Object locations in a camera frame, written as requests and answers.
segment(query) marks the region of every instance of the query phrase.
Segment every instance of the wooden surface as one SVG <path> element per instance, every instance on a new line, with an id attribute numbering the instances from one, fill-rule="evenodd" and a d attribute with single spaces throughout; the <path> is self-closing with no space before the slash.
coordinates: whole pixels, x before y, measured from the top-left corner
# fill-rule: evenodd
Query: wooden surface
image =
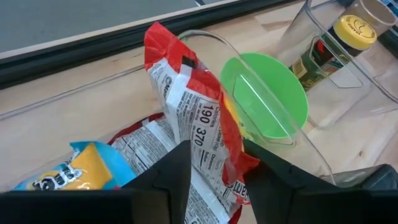
<path id="1" fill-rule="evenodd" d="M 224 37 L 239 52 L 272 55 L 277 53 L 275 47 L 280 37 L 302 4 L 303 1 L 297 1 L 216 24 L 205 30 Z M 365 60 L 372 61 L 369 59 L 372 54 L 383 49 L 378 46 L 378 49 L 371 50 Z M 0 184 L 12 186 L 22 175 L 49 161 L 57 162 L 70 152 L 70 141 L 106 141 L 123 127 L 160 111 L 149 77 L 145 70 L 140 69 L 142 64 L 141 47 L 1 90 Z M 82 88 L 102 79 L 104 81 L 99 85 Z M 376 94 L 372 101 L 379 101 L 378 97 Z M 41 102 L 41 106 L 36 107 L 37 102 Z M 395 150 L 398 144 L 395 134 L 398 131 L 397 123 L 398 114 L 392 112 L 348 119 L 328 129 L 315 128 L 308 123 L 304 131 L 333 172 L 338 172 L 383 162 L 398 164 L 398 152 Z M 311 153 L 307 147 L 302 150 Z M 314 164 L 309 169 L 319 168 L 319 162 L 303 155 L 302 151 L 295 150 L 287 155 L 287 159 L 303 166 Z M 241 223 L 252 223 L 252 219 L 250 207 L 245 207 Z"/>

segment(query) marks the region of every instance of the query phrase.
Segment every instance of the plastic wrapper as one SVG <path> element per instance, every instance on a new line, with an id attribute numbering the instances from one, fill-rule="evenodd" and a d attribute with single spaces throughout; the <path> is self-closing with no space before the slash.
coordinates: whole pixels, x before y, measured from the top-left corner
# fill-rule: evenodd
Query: plastic wrapper
<path id="1" fill-rule="evenodd" d="M 144 45 L 145 68 L 175 142 L 191 140 L 192 165 L 215 192 L 232 202 L 249 203 L 242 176 L 259 161 L 243 152 L 242 135 L 219 81 L 159 23 L 148 29 Z"/>
<path id="2" fill-rule="evenodd" d="M 115 189 L 136 177 L 115 148 L 100 142 L 72 142 L 73 157 L 21 182 L 14 190 Z"/>
<path id="3" fill-rule="evenodd" d="M 172 128 L 163 113 L 153 114 L 123 129 L 109 144 L 123 155 L 137 175 L 177 146 Z M 191 172 L 184 223 L 237 223 L 241 205 L 214 193 L 196 168 L 192 167 Z"/>

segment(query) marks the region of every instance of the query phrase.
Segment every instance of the plastic cup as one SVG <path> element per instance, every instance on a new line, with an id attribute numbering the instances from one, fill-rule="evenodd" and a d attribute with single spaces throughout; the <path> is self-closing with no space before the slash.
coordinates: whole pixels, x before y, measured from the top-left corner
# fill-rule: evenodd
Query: plastic cup
<path id="1" fill-rule="evenodd" d="M 373 27 L 377 35 L 381 35 L 397 22 L 394 13 L 378 0 L 355 0 L 343 15 L 362 18 Z"/>
<path id="2" fill-rule="evenodd" d="M 292 116 L 299 128 L 302 128 L 308 118 L 308 101 L 302 85 L 296 76 L 276 59 L 259 53 L 241 54 L 242 58 L 250 64 L 261 80 L 275 94 L 284 108 Z M 232 79 L 232 73 L 245 73 L 246 68 L 237 59 L 229 60 L 221 71 L 221 83 L 229 92 L 234 92 L 235 100 L 241 105 L 251 121 L 259 127 L 261 134 L 271 139 L 283 139 L 289 134 L 295 134 L 295 129 L 286 131 L 283 127 L 289 126 L 290 119 L 276 119 L 264 107 L 256 92 L 251 89 L 243 79 Z M 246 131 L 251 132 L 252 127 L 246 126 Z"/>

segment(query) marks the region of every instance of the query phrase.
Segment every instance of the clear plastic container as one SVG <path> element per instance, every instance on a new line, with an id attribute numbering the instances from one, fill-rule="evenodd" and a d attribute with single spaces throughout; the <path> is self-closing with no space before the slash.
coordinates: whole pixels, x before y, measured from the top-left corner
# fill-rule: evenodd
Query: clear plastic container
<path id="1" fill-rule="evenodd" d="M 209 63 L 209 67 L 213 66 L 208 60 L 204 62 Z M 33 83 L 35 89 L 31 91 L 42 90 L 46 83 Z M 72 90 L 60 90 L 54 96 L 37 99 L 20 108 L 10 106 L 8 111 L 2 108 L 0 190 L 13 189 L 22 180 L 48 171 L 68 159 L 72 156 L 71 141 L 94 139 L 107 142 L 121 129 L 161 110 L 143 66 L 114 75 L 104 74 L 101 79 L 93 78 L 78 87 L 70 75 L 52 80 L 50 85 L 68 86 L 67 83 L 74 84 Z M 8 93 L 3 96 L 7 97 L 2 99 L 4 101 L 18 101 L 15 105 L 19 105 L 19 101 L 28 101 L 27 98 L 32 99 L 29 95 L 11 98 Z M 273 102 L 277 110 L 284 110 L 276 101 Z M 292 123 L 286 128 L 293 130 L 295 125 Z M 269 145 L 273 150 L 280 148 L 284 158 L 291 158 L 290 161 L 315 175 L 331 174 L 328 164 L 301 130 L 293 132 L 289 132 L 291 140 L 269 142 Z M 313 163 L 305 162 L 303 157 L 306 155 L 297 153 L 299 147 L 308 152 Z"/>
<path id="2" fill-rule="evenodd" d="M 238 122 L 244 123 L 244 130 L 241 129 L 243 136 L 315 176 L 331 174 L 329 165 L 318 149 L 303 130 L 297 126 L 291 114 L 284 108 L 267 84 L 262 81 L 259 74 L 231 44 L 218 35 L 202 30 L 188 30 L 180 34 L 179 39 L 197 54 L 197 57 L 220 83 L 222 70 L 232 59 L 239 61 L 245 67 L 243 72 L 237 71 L 228 74 L 229 78 L 235 82 L 233 89 L 224 86 L 224 92 L 228 94 L 229 100 L 241 111 Z M 243 106 L 246 102 L 240 100 L 236 92 L 238 82 L 245 83 L 248 89 L 255 93 L 255 96 L 262 103 L 262 111 L 268 111 L 273 115 L 285 131 L 285 138 L 271 139 L 262 134 L 260 129 L 263 127 L 259 127 L 249 116 L 249 110 L 252 107 Z"/>
<path id="3" fill-rule="evenodd" d="M 394 13 L 379 0 L 355 0 L 343 15 L 359 16 L 370 23 L 378 35 L 383 34 L 397 22 Z"/>
<path id="4" fill-rule="evenodd" d="M 398 108 L 398 79 L 393 69 L 398 61 L 378 42 L 353 58 L 327 32 L 344 11 L 337 1 L 314 5 L 306 0 L 278 46 L 277 58 L 287 66 L 295 63 L 317 40 L 321 40 L 340 63 L 343 58 L 349 60 L 343 68 L 307 91 L 310 121 L 318 128 Z"/>

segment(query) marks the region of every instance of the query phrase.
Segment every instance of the chip bag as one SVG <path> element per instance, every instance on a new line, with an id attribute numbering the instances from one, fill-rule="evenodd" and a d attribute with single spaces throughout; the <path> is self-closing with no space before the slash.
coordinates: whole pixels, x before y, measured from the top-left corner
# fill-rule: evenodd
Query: chip bag
<path id="1" fill-rule="evenodd" d="M 72 142 L 73 157 L 14 190 L 96 190 L 123 186 L 136 175 L 115 148 L 100 142 Z"/>
<path id="2" fill-rule="evenodd" d="M 145 34 L 145 69 L 178 144 L 191 140 L 192 164 L 213 190 L 249 203 L 243 174 L 259 163 L 243 152 L 220 82 L 196 54 L 158 22 Z"/>

